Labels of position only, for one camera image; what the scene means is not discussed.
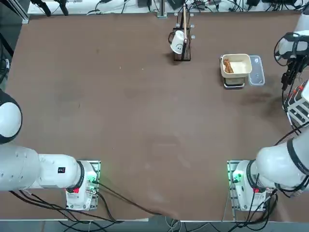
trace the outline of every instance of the white mug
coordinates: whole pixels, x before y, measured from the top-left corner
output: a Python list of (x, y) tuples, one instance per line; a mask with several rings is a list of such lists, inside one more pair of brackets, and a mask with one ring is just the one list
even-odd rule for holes
[(184, 32), (182, 30), (177, 30), (176, 32), (171, 32), (169, 34), (169, 43), (173, 52), (181, 54), (183, 52), (183, 42), (184, 42)]

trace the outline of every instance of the mug rack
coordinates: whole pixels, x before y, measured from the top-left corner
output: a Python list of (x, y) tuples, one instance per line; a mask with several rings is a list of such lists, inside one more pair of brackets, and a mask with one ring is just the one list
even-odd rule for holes
[(182, 30), (184, 34), (186, 35), (186, 38), (183, 42), (183, 50), (181, 54), (173, 53), (174, 54), (174, 61), (190, 61), (191, 60), (191, 40), (194, 38), (194, 36), (191, 36), (191, 28), (194, 27), (194, 25), (190, 25), (190, 18), (193, 16), (192, 13), (189, 12), (188, 5), (184, 4), (183, 9), (181, 11), (181, 18), (179, 20), (179, 13), (176, 13), (177, 15), (177, 23), (176, 27), (173, 28), (173, 32), (176, 33), (178, 30)]

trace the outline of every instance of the cable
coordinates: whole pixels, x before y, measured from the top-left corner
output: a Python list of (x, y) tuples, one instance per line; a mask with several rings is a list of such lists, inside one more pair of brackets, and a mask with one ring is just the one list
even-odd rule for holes
[(288, 8), (288, 6), (285, 3), (284, 3), (284, 6), (285, 6), (286, 9), (290, 10), (290, 8)]
[[(62, 214), (65, 218), (67, 218), (68, 220), (73, 221), (73, 220), (72, 220), (71, 218), (69, 218), (66, 214), (64, 214), (63, 212), (60, 211), (60, 209), (65, 210), (64, 208), (59, 207), (58, 209), (56, 209), (54, 205), (52, 205), (52, 204), (50, 204), (50, 203), (48, 203), (48, 202), (42, 200), (41, 198), (39, 198), (39, 197), (36, 196), (35, 194), (33, 194), (33, 196), (36, 197), (36, 198), (38, 198), (39, 201), (36, 200), (36, 199), (33, 199), (33, 198), (29, 197), (29, 196), (27, 196), (22, 190), (20, 190), (19, 192), (20, 192), (25, 198), (27, 198), (28, 200), (33, 201), (33, 202), (37, 202), (37, 203), (44, 203), (44, 204), (46, 204), (46, 205), (52, 207), (53, 209), (55, 209), (55, 210), (58, 211), (59, 213), (61, 213), (61, 214)], [(69, 212), (69, 213), (72, 215), (72, 217), (75, 219), (75, 221), (79, 221), (71, 212)]]
[[(35, 206), (38, 206), (38, 207), (41, 207), (41, 208), (45, 208), (45, 209), (56, 210), (56, 209), (54, 209), (52, 207), (48, 207), (46, 205), (41, 205), (41, 204), (34, 203), (34, 202), (29, 201), (29, 200), (26, 200), (26, 199), (24, 199), (23, 197), (19, 196), (17, 193), (15, 193), (13, 191), (10, 191), (10, 193), (13, 194), (15, 197), (17, 197), (18, 199), (22, 200), (23, 202), (26, 202), (26, 203), (29, 203), (29, 204), (32, 204), (32, 205), (35, 205)], [(52, 204), (52, 205), (55, 206), (55, 207), (59, 207), (59, 210), (62, 210), (61, 206), (56, 205), (56, 204)], [(102, 219), (102, 220), (113, 222), (113, 221), (111, 221), (111, 220), (109, 220), (107, 218), (96, 216), (96, 215), (92, 215), (92, 214), (88, 214), (88, 213), (85, 213), (83, 211), (77, 211), (77, 210), (72, 210), (72, 209), (65, 209), (64, 211), (75, 212), (75, 213), (83, 214), (83, 215), (90, 216), (90, 217), (93, 217), (93, 218), (98, 218), (98, 219)]]
[(260, 204), (257, 206), (256, 210), (255, 210), (255, 211), (253, 212), (253, 214), (251, 215), (249, 221), (252, 220), (254, 214), (257, 212), (257, 210), (258, 210), (263, 204), (265, 204), (267, 201), (270, 201), (270, 199), (272, 198), (272, 196), (275, 195), (275, 194), (277, 194), (277, 191), (278, 191), (277, 189), (274, 189), (274, 190), (271, 192), (271, 194), (270, 194), (262, 203), (260, 203)]
[(306, 6), (308, 3), (304, 4), (304, 0), (301, 0), (301, 4), (299, 4), (298, 6), (295, 6), (295, 4), (292, 2), (292, 6), (294, 7), (294, 10), (299, 10), (301, 8), (303, 8), (304, 6)]
[(270, 6), (265, 11), (268, 11), (272, 7), (273, 4), (274, 4), (274, 2), (271, 2)]
[(121, 4), (120, 6), (116, 6), (115, 8), (112, 8), (112, 9), (108, 9), (104, 12), (100, 11), (99, 9), (98, 10), (92, 10), (92, 11), (89, 11), (86, 15), (93, 15), (93, 14), (96, 14), (96, 15), (102, 15), (106, 12), (110, 12), (110, 11), (115, 11), (115, 10), (118, 10), (118, 9), (121, 9), (123, 7), (123, 5)]
[(229, 2), (231, 2), (231, 3), (233, 3), (233, 4), (235, 4), (235, 5), (239, 8), (239, 11), (242, 11), (242, 10), (241, 10), (241, 7), (240, 7), (236, 2), (231, 1), (231, 0), (226, 0), (226, 1), (229, 1)]
[(98, 182), (98, 181), (93, 181), (92, 183), (101, 185), (102, 187), (106, 188), (107, 190), (109, 190), (110, 192), (114, 193), (114, 194), (117, 195), (118, 197), (122, 198), (123, 200), (127, 201), (128, 203), (134, 205), (135, 207), (137, 207), (137, 208), (139, 208), (139, 209), (141, 209), (141, 210), (143, 210), (143, 211), (145, 211), (145, 212), (147, 212), (147, 213), (149, 213), (149, 214), (153, 214), (153, 215), (162, 215), (161, 213), (153, 212), (153, 211), (151, 211), (151, 210), (148, 210), (148, 209), (146, 209), (146, 208), (144, 208), (144, 207), (142, 207), (142, 206), (136, 204), (135, 202), (133, 202), (133, 201), (129, 200), (128, 198), (126, 198), (126, 197), (120, 195), (119, 193), (115, 192), (114, 190), (110, 189), (109, 187), (107, 187), (107, 186), (104, 185), (104, 184), (101, 184), (101, 183)]
[[(242, 228), (242, 227), (247, 227), (248, 229), (250, 229), (250, 230), (252, 230), (252, 231), (260, 231), (260, 230), (262, 230), (266, 225), (267, 225), (267, 223), (268, 223), (268, 221), (269, 221), (269, 216), (273, 213), (273, 211), (274, 211), (274, 209), (275, 209), (275, 207), (277, 206), (277, 203), (278, 203), (278, 195), (276, 194), (276, 189), (275, 190), (273, 190), (273, 192), (271, 193), (271, 195), (269, 196), (269, 198), (268, 199), (266, 199), (264, 202), (262, 202), (258, 207), (260, 207), (262, 204), (264, 204), (265, 202), (267, 202), (267, 201), (269, 201), (271, 198), (272, 198), (272, 196), (273, 195), (275, 195), (276, 196), (276, 200), (275, 200), (275, 202), (273, 203), (273, 205), (270, 207), (270, 201), (268, 202), (268, 206), (267, 206), (267, 208), (268, 208), (268, 214), (265, 216), (265, 211), (263, 212), (263, 215), (259, 218), (259, 219), (257, 219), (257, 220), (255, 220), (255, 221), (251, 221), (251, 219), (252, 219), (252, 217), (253, 217), (253, 215), (256, 213), (256, 211), (257, 210), (255, 210), (255, 212), (252, 214), (252, 216), (251, 216), (251, 218), (250, 218), (250, 220), (248, 221), (248, 222), (243, 222), (243, 223), (239, 223), (239, 224), (236, 224), (235, 226), (233, 226), (228, 232), (232, 232), (235, 228), (237, 228), (237, 227), (239, 227), (239, 228)], [(262, 222), (264, 222), (265, 221), (265, 224), (263, 225), (263, 227), (261, 227), (261, 228), (259, 228), (259, 229), (253, 229), (253, 228), (250, 228), (248, 225), (256, 225), (256, 224), (260, 224), (260, 223), (262, 223)]]
[(168, 223), (168, 221), (167, 221), (167, 217), (165, 216), (165, 222), (166, 222), (167, 226), (169, 227), (169, 230), (168, 230), (167, 232), (169, 232), (169, 231), (174, 232), (173, 229), (175, 229), (175, 227), (176, 227), (178, 224), (179, 224), (179, 229), (178, 229), (177, 232), (179, 232), (179, 231), (182, 229), (182, 222), (179, 221), (179, 220), (174, 220), (174, 219), (172, 219), (172, 222), (171, 222), (171, 224), (169, 225), (169, 223)]
[(125, 0), (125, 3), (124, 3), (124, 6), (123, 6), (123, 8), (122, 8), (121, 14), (124, 12), (125, 6), (126, 6), (126, 0)]
[(112, 224), (110, 224), (110, 225), (108, 225), (108, 226), (105, 226), (105, 227), (101, 227), (99, 224), (97, 224), (97, 223), (95, 223), (94, 221), (91, 221), (91, 224), (94, 224), (94, 225), (96, 225), (96, 226), (98, 226), (98, 227), (100, 227), (100, 229), (97, 229), (97, 230), (86, 230), (86, 231), (83, 231), (83, 230), (79, 230), (79, 229), (76, 229), (76, 228), (74, 228), (73, 226), (75, 226), (75, 225), (77, 225), (78, 223), (81, 223), (80, 221), (79, 222), (76, 222), (76, 223), (74, 223), (73, 225), (71, 225), (71, 226), (69, 226), (69, 225), (66, 225), (66, 224), (64, 224), (63, 222), (61, 222), (61, 221), (58, 221), (61, 225), (63, 225), (63, 226), (65, 226), (65, 227), (67, 227), (63, 232), (66, 232), (67, 230), (69, 230), (69, 229), (73, 229), (74, 231), (79, 231), (79, 232), (96, 232), (96, 231), (101, 231), (101, 230), (103, 230), (103, 231), (105, 231), (106, 232), (106, 228), (108, 228), (108, 227), (110, 227), (110, 226), (112, 226), (112, 225), (114, 225), (115, 223), (113, 222)]
[(56, 10), (58, 10), (59, 9), (59, 7), (60, 7), (60, 5), (51, 13), (51, 15), (53, 14), (53, 13), (55, 13), (56, 12)]
[(200, 227), (197, 227), (196, 229), (190, 230), (190, 231), (188, 231), (188, 232), (195, 232), (195, 231), (198, 231), (198, 230), (204, 228), (205, 226), (208, 226), (209, 224), (211, 224), (211, 223), (210, 223), (210, 222), (207, 222), (207, 223), (201, 225)]
[(287, 198), (291, 198), (294, 196), (294, 193), (299, 191), (299, 190), (304, 190), (309, 184), (309, 176), (306, 175), (306, 177), (304, 178), (304, 180), (294, 189), (289, 190), (289, 189), (283, 189), (281, 188), (280, 184), (277, 184), (277, 188), (287, 197)]
[(210, 10), (210, 12), (213, 12), (213, 11), (211, 10), (211, 8), (209, 8), (208, 6), (205, 6), (205, 8), (208, 9), (208, 10)]
[(281, 139), (278, 140), (278, 142), (275, 143), (274, 146), (278, 145), (280, 142), (282, 142), (286, 137), (288, 137), (289, 135), (293, 134), (296, 130), (299, 130), (301, 128), (303, 128), (304, 126), (308, 125), (309, 122), (304, 123), (303, 125), (296, 127), (294, 130), (288, 132), (285, 136), (283, 136)]
[[(47, 205), (51, 206), (53, 209), (55, 209), (56, 211), (58, 211), (58, 212), (60, 212), (62, 215), (64, 215), (65, 218), (67, 218), (67, 219), (73, 221), (73, 220), (72, 220), (71, 218), (69, 218), (67, 215), (65, 215), (64, 213), (62, 213), (59, 209), (64, 210), (64, 211), (70, 213), (70, 214), (72, 215), (72, 217), (75, 219), (76, 223), (74, 223), (72, 226), (67, 226), (67, 225), (61, 223), (60, 221), (59, 221), (59, 222), (60, 222), (62, 225), (67, 226), (68, 229), (72, 228), (72, 229), (74, 229), (74, 230), (76, 230), (76, 231), (81, 231), (81, 230), (78, 230), (78, 229), (73, 228), (73, 226), (76, 225), (76, 224), (78, 224), (78, 223), (84, 223), (84, 221), (78, 220), (70, 211), (67, 211), (66, 209), (64, 209), (64, 208), (61, 207), (61, 206), (58, 206), (58, 205), (55, 205), (55, 204), (50, 204), (50, 203), (44, 201), (43, 199), (41, 199), (40, 197), (38, 197), (38, 196), (35, 195), (35, 194), (31, 194), (31, 193), (30, 193), (31, 195), (33, 195), (34, 197), (38, 198), (39, 200), (35, 200), (35, 199), (33, 199), (33, 198), (27, 196), (27, 195), (26, 195), (23, 191), (21, 191), (21, 190), (20, 190), (19, 192), (20, 192), (25, 198), (27, 198), (27, 199), (29, 199), (29, 200), (31, 200), (31, 201), (38, 202), (38, 203), (44, 203), (44, 204), (47, 204)], [(93, 224), (95, 224), (97, 227), (99, 227), (98, 230), (94, 230), (94, 231), (100, 231), (100, 230), (105, 231), (104, 228), (101, 227), (100, 225), (98, 225), (97, 223), (93, 222)]]
[(221, 232), (220, 230), (217, 229), (212, 223), (209, 223), (217, 232)]
[(212, 1), (213, 1), (214, 5), (216, 6), (217, 12), (219, 12), (219, 5), (216, 3), (215, 0), (212, 0)]
[(106, 211), (107, 211), (107, 214), (108, 214), (108, 216), (110, 217), (110, 219), (111, 219), (113, 222), (116, 222), (116, 219), (113, 218), (113, 216), (112, 216), (112, 214), (111, 214), (111, 212), (110, 212), (110, 210), (109, 210), (109, 208), (108, 208), (107, 202), (106, 202), (105, 198), (103, 197), (103, 195), (102, 195), (101, 193), (99, 193), (99, 192), (97, 192), (97, 195), (103, 200), (104, 205), (105, 205), (105, 208), (106, 208)]
[(159, 12), (159, 8), (158, 8), (158, 6), (156, 5), (155, 0), (154, 0), (154, 5), (155, 5), (155, 7), (156, 7), (156, 10)]
[[(254, 185), (254, 187), (257, 186), (257, 182), (258, 182), (258, 180), (259, 180), (259, 177), (260, 177), (260, 174), (258, 173), (258, 174), (257, 174), (257, 177), (256, 177), (256, 180), (255, 180), (255, 185)], [(255, 191), (253, 190), (253, 196), (252, 196), (252, 200), (251, 200), (251, 204), (250, 204), (250, 208), (249, 208), (249, 213), (248, 213), (248, 216), (247, 216), (247, 219), (246, 219), (246, 222), (245, 222), (246, 225), (247, 225), (247, 223), (249, 222), (250, 213), (251, 213), (251, 209), (252, 209), (252, 205), (253, 205), (253, 201), (254, 201), (254, 196), (255, 196)]]
[(201, 10), (199, 9), (199, 6), (200, 6), (200, 5), (198, 5), (196, 2), (193, 2), (193, 3), (190, 4), (189, 10), (190, 10), (191, 8), (197, 8), (198, 11), (201, 13)]

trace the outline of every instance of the black cable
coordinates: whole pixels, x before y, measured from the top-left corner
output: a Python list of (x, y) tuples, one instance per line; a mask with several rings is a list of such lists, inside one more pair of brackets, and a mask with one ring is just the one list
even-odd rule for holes
[(211, 222), (209, 223), (217, 232), (221, 232), (220, 230), (218, 230)]
[(196, 2), (193, 2), (190, 4), (189, 10), (193, 9), (193, 8), (197, 8), (198, 11), (201, 13), (201, 10), (199, 9), (199, 6)]
[(73, 229), (74, 231), (79, 231), (79, 232), (96, 232), (96, 231), (101, 231), (101, 230), (107, 232), (107, 231), (106, 231), (106, 228), (108, 228), (108, 227), (110, 227), (110, 226), (112, 226), (112, 225), (115, 224), (115, 223), (113, 222), (112, 224), (110, 224), (110, 225), (108, 225), (108, 226), (101, 227), (101, 226), (100, 226), (99, 224), (97, 224), (96, 222), (91, 221), (91, 224), (94, 224), (94, 225), (98, 226), (100, 229), (83, 231), (83, 230), (79, 230), (79, 229), (76, 229), (76, 228), (73, 227), (73, 226), (75, 226), (75, 225), (77, 225), (78, 223), (81, 223), (81, 222), (76, 222), (76, 223), (74, 223), (74, 224), (71, 225), (71, 226), (66, 225), (66, 224), (64, 224), (64, 223), (61, 222), (61, 221), (58, 221), (58, 222), (59, 222), (61, 225), (67, 227), (63, 232), (65, 232), (65, 231), (67, 231), (67, 230), (69, 230), (69, 229)]
[(112, 216), (112, 214), (110, 212), (110, 209), (108, 208), (107, 202), (106, 202), (105, 198), (103, 197), (103, 195), (101, 193), (99, 193), (99, 192), (97, 192), (97, 195), (103, 200), (105, 208), (106, 208), (106, 211), (107, 211), (107, 214), (110, 217), (110, 219), (112, 221), (116, 222), (116, 219), (114, 219), (114, 217)]
[[(254, 187), (257, 187), (257, 182), (258, 182), (258, 180), (259, 180), (259, 177), (260, 177), (260, 174), (258, 173), (258, 174), (257, 174), (257, 177), (256, 177), (256, 180), (255, 180), (255, 185), (254, 185)], [(248, 216), (247, 216), (247, 219), (246, 219), (246, 222), (245, 222), (246, 225), (247, 225), (247, 223), (249, 222), (250, 213), (251, 213), (251, 209), (252, 209), (252, 205), (253, 205), (253, 201), (254, 201), (254, 196), (255, 196), (255, 191), (253, 191), (253, 196), (252, 196), (252, 200), (251, 200), (251, 204), (250, 204), (250, 208), (249, 208), (249, 213), (248, 213)]]
[(212, 1), (213, 1), (213, 4), (216, 6), (217, 12), (219, 12), (219, 5), (216, 4), (215, 0), (212, 0)]
[(295, 4), (292, 2), (292, 6), (294, 7), (294, 10), (301, 9), (301, 8), (304, 7), (306, 4), (304, 4), (304, 0), (301, 0), (301, 4), (299, 4), (298, 6), (295, 6)]
[[(17, 193), (13, 192), (13, 191), (10, 191), (10, 193), (13, 194), (15, 197), (19, 198), (20, 200), (22, 200), (23, 202), (26, 202), (26, 203), (29, 203), (29, 204), (32, 204), (32, 205), (35, 205), (35, 206), (38, 206), (38, 207), (41, 207), (41, 208), (55, 210), (55, 209), (53, 209), (51, 207), (48, 207), (46, 205), (41, 205), (41, 204), (38, 204), (38, 203), (34, 203), (34, 202), (31, 202), (31, 201), (28, 201), (28, 200), (24, 199), (23, 197), (19, 196)], [(102, 219), (102, 220), (113, 222), (113, 221), (111, 221), (111, 220), (109, 220), (107, 218), (96, 216), (96, 215), (92, 215), (92, 214), (88, 214), (88, 213), (85, 213), (83, 211), (77, 211), (77, 210), (72, 210), (72, 209), (65, 209), (65, 211), (67, 211), (67, 212), (68, 211), (75, 212), (75, 213), (83, 214), (83, 215), (90, 216), (90, 217), (93, 217), (93, 218), (98, 218), (98, 219)]]
[(268, 11), (272, 7), (273, 4), (274, 4), (274, 2), (271, 2), (270, 6), (265, 11)]
[[(273, 195), (275, 195), (275, 194), (277, 193), (277, 191), (278, 191), (278, 189), (274, 189), (274, 190), (271, 192), (271, 194), (270, 194), (270, 198), (271, 198)], [(254, 210), (253, 214), (251, 215), (249, 221), (252, 220), (254, 214), (257, 213), (257, 210), (258, 210), (264, 203), (265, 203), (265, 202), (262, 202), (262, 203), (260, 203), (260, 204), (257, 206), (256, 210)]]
[(98, 182), (98, 181), (93, 181), (92, 183), (101, 185), (102, 187), (106, 188), (107, 190), (109, 190), (110, 192), (114, 193), (114, 194), (117, 195), (118, 197), (122, 198), (123, 200), (127, 201), (128, 203), (134, 205), (135, 207), (137, 207), (137, 208), (139, 208), (139, 209), (141, 209), (141, 210), (143, 210), (143, 211), (145, 211), (145, 212), (147, 212), (147, 213), (149, 213), (149, 214), (153, 214), (153, 215), (162, 215), (161, 213), (153, 212), (153, 211), (151, 211), (151, 210), (148, 210), (148, 209), (146, 209), (146, 208), (144, 208), (144, 207), (142, 207), (142, 206), (136, 204), (135, 202), (133, 202), (133, 201), (129, 200), (128, 198), (126, 198), (126, 197), (120, 195), (120, 194), (117, 193), (116, 191), (110, 189), (109, 187), (107, 187), (107, 186), (104, 185), (104, 184), (101, 184), (101, 183)]
[(211, 12), (213, 12), (213, 11), (211, 10), (211, 8), (209, 8), (208, 6), (205, 6), (205, 9), (208, 9), (208, 10), (210, 10)]
[(238, 7), (239, 11), (242, 11), (242, 10), (241, 10), (241, 7), (240, 7), (236, 2), (231, 1), (231, 0), (227, 0), (227, 1), (229, 1), (229, 2), (231, 2), (231, 3), (233, 3), (233, 4), (235, 4), (235, 5)]
[(294, 194), (294, 192), (297, 192), (301, 189), (305, 189), (309, 184), (309, 176), (307, 175), (304, 180), (294, 189), (289, 190), (289, 189), (283, 189), (281, 188), (280, 184), (277, 184), (277, 188), (287, 197), (287, 198), (291, 198)]
[(278, 202), (278, 195), (276, 194), (276, 200), (273, 204), (273, 206), (270, 208), (270, 199), (269, 199), (269, 202), (268, 202), (268, 215), (266, 217), (266, 221), (265, 221), (265, 224), (259, 228), (259, 229), (253, 229), (253, 228), (250, 228), (247, 226), (248, 229), (252, 230), (252, 231), (261, 231), (262, 229), (264, 229), (269, 221), (269, 216), (271, 215), (271, 212), (275, 209), (276, 205), (277, 205), (277, 202)]
[[(36, 199), (33, 199), (33, 198), (31, 198), (31, 197), (29, 197), (29, 196), (27, 196), (23, 191), (19, 191), (25, 198), (27, 198), (27, 199), (29, 199), (29, 200), (31, 200), (31, 201), (34, 201), (34, 202), (38, 202), (38, 203), (44, 203), (44, 204), (46, 204), (46, 205), (49, 205), (49, 206), (51, 206), (53, 209), (55, 209), (56, 211), (58, 211), (59, 213), (61, 213), (65, 218), (67, 218), (67, 219), (69, 219), (70, 221), (73, 221), (71, 218), (69, 218), (67, 215), (65, 215), (64, 213), (62, 213), (59, 209), (56, 209), (55, 207), (54, 207), (54, 204), (50, 204), (50, 203), (48, 203), (48, 202), (46, 202), (46, 201), (44, 201), (43, 199), (41, 199), (40, 197), (38, 197), (37, 195), (35, 195), (35, 194), (31, 194), (31, 195), (33, 195), (34, 197), (36, 197), (37, 199), (39, 199), (39, 200), (36, 200)], [(66, 212), (68, 212), (65, 208), (63, 208), (63, 207), (61, 207), (61, 206), (58, 206), (58, 205), (55, 205), (56, 207), (58, 207), (58, 208), (60, 208), (61, 210), (64, 210), (64, 211), (66, 211)], [(72, 215), (72, 217), (75, 219), (75, 221), (76, 221), (76, 223), (74, 223), (70, 228), (72, 228), (74, 225), (76, 225), (76, 224), (78, 224), (78, 223), (85, 223), (84, 221), (80, 221), (79, 219), (77, 219), (71, 212), (68, 212), (68, 213), (70, 213), (71, 215)], [(93, 224), (95, 224), (97, 227), (99, 227), (99, 230), (104, 230), (104, 228), (103, 227), (101, 227), (100, 225), (98, 225), (97, 223), (95, 223), (95, 222), (93, 222)]]
[(184, 222), (184, 228), (185, 228), (185, 232), (188, 232), (185, 222)]
[(100, 11), (100, 10), (98, 10), (98, 5), (101, 4), (101, 3), (102, 3), (102, 1), (99, 1), (99, 2), (96, 4), (95, 11)]
[[(64, 223), (62, 223), (62, 222), (60, 222), (60, 221), (58, 221), (61, 225), (64, 225), (64, 226), (67, 226), (66, 224), (64, 224)], [(63, 231), (63, 232), (66, 232), (66, 231), (68, 231), (69, 229), (75, 229), (75, 228), (73, 228), (73, 226), (75, 226), (75, 225), (77, 225), (79, 222), (75, 222), (73, 225), (71, 225), (71, 226), (67, 226), (67, 228)]]
[(124, 10), (125, 10), (125, 6), (126, 6), (126, 0), (125, 0), (125, 3), (124, 3), (124, 6), (123, 6), (123, 8), (122, 8), (121, 13), (123, 13), (123, 12), (124, 12)]
[(60, 5), (51, 13), (51, 15), (53, 14), (53, 13), (55, 13), (56, 12), (56, 10), (58, 10), (59, 9), (59, 7), (60, 7)]
[(158, 6), (156, 5), (155, 0), (154, 0), (154, 5), (155, 5), (155, 7), (156, 7), (156, 10), (159, 12), (159, 8), (158, 8)]
[(276, 61), (277, 64), (279, 64), (280, 66), (283, 66), (283, 67), (285, 67), (285, 66), (288, 65), (288, 61), (286, 61), (286, 64), (281, 64), (281, 63), (279, 63), (279, 61), (276, 59), (276, 48), (277, 48), (278, 44), (280, 43), (280, 41), (281, 41), (284, 37), (285, 37), (285, 35), (283, 35), (283, 36), (277, 41), (277, 43), (276, 43), (276, 45), (275, 45), (275, 48), (274, 48), (274, 59), (275, 59), (275, 61)]
[(288, 137), (289, 135), (293, 134), (296, 130), (299, 130), (301, 128), (303, 128), (304, 126), (308, 125), (309, 122), (304, 123), (303, 125), (296, 127), (294, 130), (291, 130), (290, 132), (288, 132), (285, 136), (283, 136), (281, 139), (278, 140), (278, 142), (275, 143), (274, 146), (278, 145), (280, 142), (282, 142), (286, 137)]
[[(33, 201), (33, 202), (37, 202), (37, 203), (44, 203), (44, 204), (46, 204), (46, 205), (52, 207), (53, 209), (55, 209), (55, 210), (58, 211), (59, 213), (61, 213), (61, 214), (62, 214), (65, 218), (67, 218), (68, 220), (73, 221), (73, 220), (72, 220), (71, 218), (69, 218), (66, 214), (64, 214), (63, 212), (60, 211), (60, 209), (61, 209), (61, 210), (65, 210), (64, 208), (60, 207), (60, 209), (56, 209), (54, 205), (52, 205), (52, 204), (50, 204), (50, 203), (48, 203), (48, 202), (42, 200), (41, 198), (39, 198), (39, 197), (36, 196), (36, 195), (33, 195), (33, 196), (35, 196), (35, 197), (38, 198), (39, 200), (36, 200), (36, 199), (33, 199), (33, 198), (27, 196), (27, 195), (26, 195), (23, 191), (21, 191), (21, 190), (20, 190), (19, 192), (20, 192), (25, 198), (27, 198), (28, 200)], [(70, 214), (71, 214), (72, 217), (75, 219), (75, 221), (79, 221), (71, 212), (70, 212)]]
[(288, 8), (288, 6), (285, 3), (284, 3), (284, 6), (285, 6), (286, 9), (290, 10), (290, 8)]

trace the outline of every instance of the bread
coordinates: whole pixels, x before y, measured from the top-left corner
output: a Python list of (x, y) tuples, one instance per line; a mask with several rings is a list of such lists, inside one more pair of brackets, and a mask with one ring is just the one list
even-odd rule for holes
[(231, 63), (228, 59), (223, 60), (223, 64), (225, 65), (225, 72), (226, 73), (234, 73)]

